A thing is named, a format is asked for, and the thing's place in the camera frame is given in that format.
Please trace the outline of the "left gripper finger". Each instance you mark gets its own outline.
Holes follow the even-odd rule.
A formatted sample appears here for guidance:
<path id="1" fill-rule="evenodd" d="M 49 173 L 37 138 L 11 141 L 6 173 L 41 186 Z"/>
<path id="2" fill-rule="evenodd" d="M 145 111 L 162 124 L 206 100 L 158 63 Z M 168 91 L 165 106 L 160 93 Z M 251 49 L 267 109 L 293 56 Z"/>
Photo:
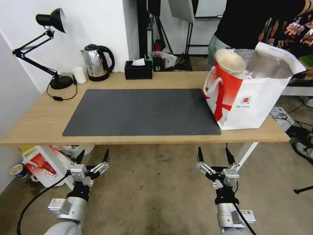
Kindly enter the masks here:
<path id="1" fill-rule="evenodd" d="M 76 160 L 73 166 L 77 166 L 81 164 L 84 154 L 85 154 L 85 150 L 82 150 L 82 152 L 76 157 Z"/>
<path id="2" fill-rule="evenodd" d="M 91 169 L 92 177 L 99 177 L 109 168 L 109 149 L 106 150 L 103 161 Z"/>

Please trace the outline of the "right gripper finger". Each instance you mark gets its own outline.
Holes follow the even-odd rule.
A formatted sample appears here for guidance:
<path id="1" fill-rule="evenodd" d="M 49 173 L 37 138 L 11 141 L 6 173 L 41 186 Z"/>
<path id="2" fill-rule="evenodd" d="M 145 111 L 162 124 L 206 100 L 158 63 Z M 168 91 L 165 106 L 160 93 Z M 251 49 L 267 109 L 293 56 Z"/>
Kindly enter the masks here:
<path id="1" fill-rule="evenodd" d="M 225 148 L 226 151 L 226 157 L 229 164 L 230 169 L 235 169 L 236 171 L 239 171 L 241 168 L 241 160 L 242 160 L 242 153 L 239 152 L 236 156 L 234 156 L 228 147 Z"/>
<path id="2" fill-rule="evenodd" d="M 213 169 L 204 163 L 201 147 L 198 147 L 197 161 L 197 168 L 202 172 L 202 174 L 205 176 L 213 175 Z"/>

